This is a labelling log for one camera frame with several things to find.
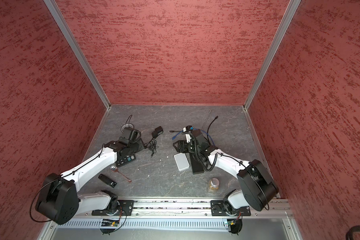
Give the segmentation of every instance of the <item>black remote control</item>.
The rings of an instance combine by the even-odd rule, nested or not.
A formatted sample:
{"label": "black remote control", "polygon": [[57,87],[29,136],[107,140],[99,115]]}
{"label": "black remote control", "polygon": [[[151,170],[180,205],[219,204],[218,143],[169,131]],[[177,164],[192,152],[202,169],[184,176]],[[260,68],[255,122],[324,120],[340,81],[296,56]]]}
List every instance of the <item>black remote control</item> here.
{"label": "black remote control", "polygon": [[115,182],[114,180],[110,179],[109,177],[105,176],[104,174],[100,174],[99,175],[99,179],[105,183],[106,185],[109,185],[111,187],[115,187],[117,182]]}

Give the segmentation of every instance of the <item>glass jar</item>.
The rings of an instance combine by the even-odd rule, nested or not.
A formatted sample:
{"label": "glass jar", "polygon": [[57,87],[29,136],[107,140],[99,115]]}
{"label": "glass jar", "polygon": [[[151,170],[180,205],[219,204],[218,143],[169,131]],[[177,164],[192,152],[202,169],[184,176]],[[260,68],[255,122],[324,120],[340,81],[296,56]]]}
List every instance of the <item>glass jar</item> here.
{"label": "glass jar", "polygon": [[212,178],[208,182],[208,188],[207,191],[210,193],[216,193],[219,189],[219,180],[217,178]]}

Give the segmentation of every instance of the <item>black power adapter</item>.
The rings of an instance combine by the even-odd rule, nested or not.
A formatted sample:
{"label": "black power adapter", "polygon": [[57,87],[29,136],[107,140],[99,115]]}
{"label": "black power adapter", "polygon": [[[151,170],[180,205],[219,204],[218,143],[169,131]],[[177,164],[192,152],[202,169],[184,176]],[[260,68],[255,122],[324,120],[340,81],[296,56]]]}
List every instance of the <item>black power adapter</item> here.
{"label": "black power adapter", "polygon": [[160,134],[163,133],[163,128],[161,126],[156,127],[155,130],[152,132],[152,138],[156,139]]}

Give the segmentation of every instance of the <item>red wall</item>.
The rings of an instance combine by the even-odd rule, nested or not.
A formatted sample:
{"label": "red wall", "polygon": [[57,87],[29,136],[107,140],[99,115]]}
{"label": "red wall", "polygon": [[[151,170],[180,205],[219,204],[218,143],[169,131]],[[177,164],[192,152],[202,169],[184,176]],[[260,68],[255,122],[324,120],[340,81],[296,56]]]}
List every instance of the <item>red wall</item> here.
{"label": "red wall", "polygon": [[0,239],[37,237],[32,198],[82,161],[104,111],[44,2],[0,1]]}
{"label": "red wall", "polygon": [[360,1],[302,0],[250,116],[304,240],[344,239],[360,224]]}
{"label": "red wall", "polygon": [[289,0],[56,0],[112,104],[243,104]]}

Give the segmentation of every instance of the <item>metal corner post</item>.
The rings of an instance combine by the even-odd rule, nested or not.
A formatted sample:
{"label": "metal corner post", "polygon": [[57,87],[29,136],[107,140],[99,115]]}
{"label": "metal corner post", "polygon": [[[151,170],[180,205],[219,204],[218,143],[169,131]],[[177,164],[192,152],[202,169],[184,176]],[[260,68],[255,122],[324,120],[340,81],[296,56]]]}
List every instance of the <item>metal corner post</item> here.
{"label": "metal corner post", "polygon": [[285,32],[288,29],[289,24],[291,23],[291,20],[293,18],[293,15],[295,14],[301,0],[291,0],[287,6],[287,9],[285,10],[284,16],[281,19],[280,25],[276,31],[275,36],[273,37],[273,41],[271,43],[271,46],[269,47],[269,50],[267,52],[267,55],[265,56],[264,62],[261,65],[261,68],[259,70],[259,74],[257,75],[256,79],[254,80],[254,84],[252,86],[252,89],[250,90],[250,93],[244,103],[244,108],[249,109],[250,104],[256,94],[257,89],[259,88],[261,82],[263,81],[264,75],[268,70],[269,65],[271,64],[271,61],[276,54],[277,49],[279,48],[279,45],[281,43],[281,40],[283,39]]}
{"label": "metal corner post", "polygon": [[57,6],[54,0],[44,0],[44,3],[47,5],[49,11],[52,14],[52,17],[55,19],[56,23],[58,24],[62,34],[64,35],[65,39],[68,41],[69,45],[72,48],[72,51],[76,55],[77,59],[79,60],[81,66],[83,67],[84,71],[86,72],[89,80],[91,81],[93,87],[96,89],[97,94],[101,98],[101,101],[104,103],[107,109],[110,108],[110,102],[102,89],[99,81],[96,78],[96,75],[91,69],[86,57],[84,56],[83,52],[81,51],[79,44],[77,43],[75,37],[73,36],[71,30],[68,27],[67,22],[64,20],[59,7]]}

